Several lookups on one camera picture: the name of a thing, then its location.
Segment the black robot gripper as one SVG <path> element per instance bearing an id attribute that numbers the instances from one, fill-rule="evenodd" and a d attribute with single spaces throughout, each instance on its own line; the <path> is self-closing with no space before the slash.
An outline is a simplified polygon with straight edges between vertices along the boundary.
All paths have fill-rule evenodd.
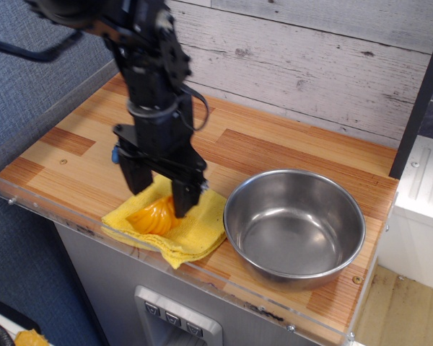
<path id="1" fill-rule="evenodd" d="M 198 204 L 206 187 L 206 162 L 191 145 L 191 97 L 175 97 L 164 108 L 150 108 L 127 101 L 132 125 L 118 124 L 119 164 L 129 190 L 137 195 L 153 183 L 156 172 L 172 180 L 175 216 L 184 218 Z"/>

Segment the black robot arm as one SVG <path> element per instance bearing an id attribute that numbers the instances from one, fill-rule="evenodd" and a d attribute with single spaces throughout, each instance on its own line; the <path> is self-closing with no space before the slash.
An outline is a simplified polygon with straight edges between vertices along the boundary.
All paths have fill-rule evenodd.
<path id="1" fill-rule="evenodd" d="M 190 58 L 178 42 L 169 7 L 163 1 L 31 1 L 29 6 L 72 33 L 40 52 L 3 42 L 0 52 L 49 63 L 84 33 L 101 37 L 126 82 L 134 119 L 113 129 L 127 185 L 136 194 L 150 186 L 154 173 L 169 178 L 175 215 L 183 218 L 207 186 L 206 162 L 191 145 L 192 101 L 199 93 L 185 84 Z"/>

